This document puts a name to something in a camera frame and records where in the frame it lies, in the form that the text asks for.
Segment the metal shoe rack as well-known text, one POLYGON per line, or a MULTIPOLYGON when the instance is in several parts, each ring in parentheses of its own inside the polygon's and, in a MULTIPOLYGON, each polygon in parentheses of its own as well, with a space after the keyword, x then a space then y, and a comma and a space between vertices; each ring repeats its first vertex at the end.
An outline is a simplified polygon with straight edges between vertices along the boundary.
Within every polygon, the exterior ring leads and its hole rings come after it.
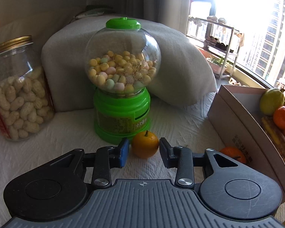
POLYGON ((224 73, 215 75, 218 79, 231 77, 235 70, 240 48, 244 44, 244 34, 233 26, 228 26, 223 17, 209 15, 206 19, 189 16, 187 36, 199 43, 205 58, 224 58, 224 73))

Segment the pink cardboard box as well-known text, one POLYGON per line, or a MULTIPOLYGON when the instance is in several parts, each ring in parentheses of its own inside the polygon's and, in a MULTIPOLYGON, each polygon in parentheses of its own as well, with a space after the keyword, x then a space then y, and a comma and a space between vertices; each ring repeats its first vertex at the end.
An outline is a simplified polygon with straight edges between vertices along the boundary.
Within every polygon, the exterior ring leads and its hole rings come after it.
POLYGON ((285 162, 261 127, 263 93, 265 89, 222 85, 207 116, 225 146, 240 149, 248 166, 280 185, 285 202, 285 162))

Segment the white planter with greens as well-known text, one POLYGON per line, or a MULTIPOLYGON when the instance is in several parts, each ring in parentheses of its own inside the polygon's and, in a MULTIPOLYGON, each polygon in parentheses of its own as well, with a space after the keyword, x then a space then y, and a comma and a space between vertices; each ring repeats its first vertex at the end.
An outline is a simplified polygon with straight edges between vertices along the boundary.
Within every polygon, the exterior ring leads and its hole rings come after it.
POLYGON ((206 60, 209 63, 214 74, 220 75, 221 72, 225 72, 225 70, 222 70, 224 58, 206 58, 206 60))

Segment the orange mandarin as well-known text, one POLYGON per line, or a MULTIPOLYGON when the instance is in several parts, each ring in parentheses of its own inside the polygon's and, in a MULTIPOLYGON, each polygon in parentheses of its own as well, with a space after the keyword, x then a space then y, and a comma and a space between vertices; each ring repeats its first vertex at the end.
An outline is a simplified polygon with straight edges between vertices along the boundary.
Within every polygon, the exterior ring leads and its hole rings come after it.
POLYGON ((236 147, 224 147, 220 150, 220 152, 242 164, 247 163, 245 155, 236 147))

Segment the large mandarin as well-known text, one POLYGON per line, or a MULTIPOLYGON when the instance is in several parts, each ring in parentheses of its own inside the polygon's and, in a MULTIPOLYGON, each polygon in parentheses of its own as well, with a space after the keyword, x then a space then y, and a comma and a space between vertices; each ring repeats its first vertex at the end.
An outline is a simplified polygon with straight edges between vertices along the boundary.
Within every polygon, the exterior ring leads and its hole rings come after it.
POLYGON ((273 114, 273 122, 281 129, 285 130, 285 106, 281 106, 273 114))

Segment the small orange kumquat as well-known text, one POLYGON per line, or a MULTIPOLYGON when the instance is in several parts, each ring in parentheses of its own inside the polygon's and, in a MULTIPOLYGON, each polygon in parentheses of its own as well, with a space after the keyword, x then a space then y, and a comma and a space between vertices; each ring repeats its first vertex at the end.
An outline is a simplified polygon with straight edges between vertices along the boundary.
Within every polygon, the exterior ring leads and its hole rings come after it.
POLYGON ((149 130, 136 134, 131 143, 132 153, 142 159, 152 157, 159 148, 159 139, 149 130))

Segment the glass jar of peanuts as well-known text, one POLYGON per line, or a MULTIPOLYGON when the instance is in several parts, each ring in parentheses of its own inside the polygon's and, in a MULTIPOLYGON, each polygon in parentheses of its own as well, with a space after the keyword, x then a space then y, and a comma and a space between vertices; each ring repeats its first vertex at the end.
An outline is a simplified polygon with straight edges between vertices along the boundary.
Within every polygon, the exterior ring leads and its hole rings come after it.
POLYGON ((0 130, 20 141, 38 133, 54 117, 41 61, 31 36, 0 44, 0 130))

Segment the white blanket covered cushion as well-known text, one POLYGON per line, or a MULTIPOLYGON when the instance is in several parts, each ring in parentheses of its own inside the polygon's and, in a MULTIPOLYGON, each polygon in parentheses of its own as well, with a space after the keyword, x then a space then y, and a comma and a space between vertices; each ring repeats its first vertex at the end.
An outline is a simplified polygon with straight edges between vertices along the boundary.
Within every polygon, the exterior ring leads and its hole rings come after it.
MULTIPOLYGON (((86 17, 52 35, 42 48, 41 61, 53 104, 58 112, 91 109, 94 88, 85 70, 89 39, 105 27, 110 15, 86 17)), ((213 71, 202 53, 179 31, 139 20, 161 50, 161 66, 148 91, 170 105, 193 105, 217 90, 213 71)))

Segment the ripe brown banana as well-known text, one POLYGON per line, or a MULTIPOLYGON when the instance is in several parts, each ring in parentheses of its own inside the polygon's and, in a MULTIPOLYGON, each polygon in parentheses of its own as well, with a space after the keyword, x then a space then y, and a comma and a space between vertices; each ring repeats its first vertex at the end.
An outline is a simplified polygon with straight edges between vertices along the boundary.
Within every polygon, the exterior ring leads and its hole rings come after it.
POLYGON ((272 118, 263 116, 261 118, 261 124, 285 163, 285 136, 274 124, 272 118))

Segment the green candy dispenser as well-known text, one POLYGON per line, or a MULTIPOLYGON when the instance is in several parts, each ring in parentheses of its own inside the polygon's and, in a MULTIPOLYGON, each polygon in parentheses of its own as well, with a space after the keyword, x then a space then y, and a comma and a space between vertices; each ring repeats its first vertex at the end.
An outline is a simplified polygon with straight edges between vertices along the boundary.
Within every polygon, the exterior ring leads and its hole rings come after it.
POLYGON ((94 127, 101 139, 118 144, 150 128, 147 86, 161 64, 157 41, 139 21, 109 19, 85 49, 85 72, 95 86, 94 127))

